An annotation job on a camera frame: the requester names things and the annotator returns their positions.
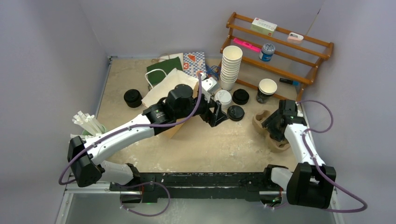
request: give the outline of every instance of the blue jar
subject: blue jar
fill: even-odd
[[[259,58],[264,62],[271,61],[273,54],[275,53],[275,45],[271,43],[266,43],[261,48],[261,52],[259,53]]]

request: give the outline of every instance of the stack of paper cups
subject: stack of paper cups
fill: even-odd
[[[221,61],[220,86],[222,89],[230,91],[238,78],[240,62],[242,60],[242,50],[230,45],[223,50]]]

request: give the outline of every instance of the bundle of straws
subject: bundle of straws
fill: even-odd
[[[71,138],[80,136],[82,139],[87,139],[106,133],[105,127],[101,123],[99,123],[99,121],[95,118],[95,115],[89,115],[88,113],[84,114],[79,111],[76,115],[73,116],[72,121],[74,124],[79,125],[84,130],[86,130],[89,135],[70,134]]]

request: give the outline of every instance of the tabletop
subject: tabletop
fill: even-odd
[[[206,62],[217,65],[219,60]],[[151,59],[112,61],[98,113],[99,122],[108,130],[129,122],[146,109],[143,105],[128,107],[123,95],[129,89],[137,89],[143,97],[148,93],[144,74],[151,64]],[[107,160],[119,164],[132,163],[140,172],[262,172],[268,164],[294,170],[297,162],[291,149],[282,153],[271,152],[264,137],[252,125],[255,114],[263,110],[275,111],[279,100],[271,98],[266,104],[259,104],[255,99],[256,90],[236,84],[231,92],[239,88],[250,95],[248,103],[241,106],[245,111],[241,121],[226,120],[217,127],[210,127],[196,116],[171,139],[159,134],[138,141]]]

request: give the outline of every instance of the wooden rack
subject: wooden rack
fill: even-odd
[[[243,20],[243,21],[246,21],[246,22],[249,22],[249,23],[253,22],[252,18],[243,16],[243,15],[239,15],[236,12],[233,12],[232,15],[230,16],[230,18],[228,19],[227,24],[226,24],[226,27],[229,28],[230,30],[228,32],[228,36],[227,36],[226,40],[224,41],[223,46],[221,46],[220,53],[223,53],[223,49],[225,47],[229,46],[231,44],[231,40],[234,39],[234,38],[238,38],[241,41],[250,43],[253,46],[258,47],[258,48],[262,47],[262,45],[260,45],[260,44],[253,43],[251,41],[248,41],[248,40],[245,40],[245,39],[242,39],[242,38],[234,36],[233,35],[233,30],[236,29],[236,30],[239,30],[239,31],[242,31],[242,32],[245,32],[245,33],[248,33],[248,34],[252,34],[252,35],[255,35],[255,36],[258,36],[258,37],[261,37],[261,38],[264,38],[264,39],[267,39],[267,40],[270,40],[270,41],[273,41],[273,42],[276,42],[276,43],[279,43],[279,44],[282,44],[282,45],[285,45],[285,46],[288,46],[290,48],[294,48],[296,50],[300,50],[300,51],[309,53],[311,55],[314,55],[314,56],[318,57],[317,61],[315,63],[312,63],[312,62],[308,62],[306,60],[303,60],[301,58],[298,58],[298,57],[295,57],[295,56],[280,52],[278,50],[275,51],[275,53],[274,53],[275,55],[282,56],[282,57],[288,58],[290,60],[293,60],[295,62],[302,63],[302,64],[310,66],[311,69],[308,72],[308,75],[306,76],[306,78],[300,77],[300,76],[295,75],[293,73],[290,73],[290,72],[284,71],[282,69],[270,66],[270,65],[268,65],[268,64],[266,64],[264,62],[259,62],[259,61],[253,60],[253,59],[245,57],[245,56],[242,57],[242,61],[243,62],[246,62],[248,64],[257,66],[259,68],[271,71],[271,72],[273,72],[275,74],[278,74],[280,76],[286,77],[288,79],[292,79],[292,80],[298,81],[300,83],[300,87],[299,87],[299,90],[298,90],[298,93],[297,93],[297,99],[296,100],[300,100],[301,97],[302,97],[302,94],[304,92],[305,87],[308,86],[308,85],[313,84],[313,82],[315,80],[315,77],[316,77],[316,74],[318,72],[319,66],[322,64],[323,61],[326,61],[332,55],[334,44],[332,42],[328,43],[328,42],[321,41],[321,40],[318,40],[318,39],[315,39],[315,38],[312,38],[312,37],[309,37],[309,36],[302,35],[302,36],[304,36],[304,41],[309,41],[309,42],[312,42],[312,43],[315,43],[315,44],[319,44],[319,45],[322,45],[322,46],[326,47],[326,49],[324,50],[323,53],[316,52],[314,50],[307,49],[307,48],[301,47],[299,45],[295,45],[293,43],[289,43],[287,41],[283,41],[283,40],[276,39],[276,38],[271,37],[271,36],[267,36],[267,35],[252,31],[252,30],[250,30],[248,28],[237,26],[237,25],[234,24],[235,19],[240,19],[240,20]],[[284,33],[284,34],[287,34],[287,35],[291,32],[290,30],[287,30],[287,29],[284,29],[284,28],[281,28],[281,27],[277,27],[276,31]],[[250,84],[250,83],[247,83],[247,82],[244,82],[244,81],[242,81],[240,79],[237,79],[236,83],[239,83],[239,84],[242,84],[242,85],[257,89],[257,86],[255,86],[253,84]],[[279,98],[279,99],[286,99],[285,97],[280,96],[278,94],[275,94],[274,96]]]

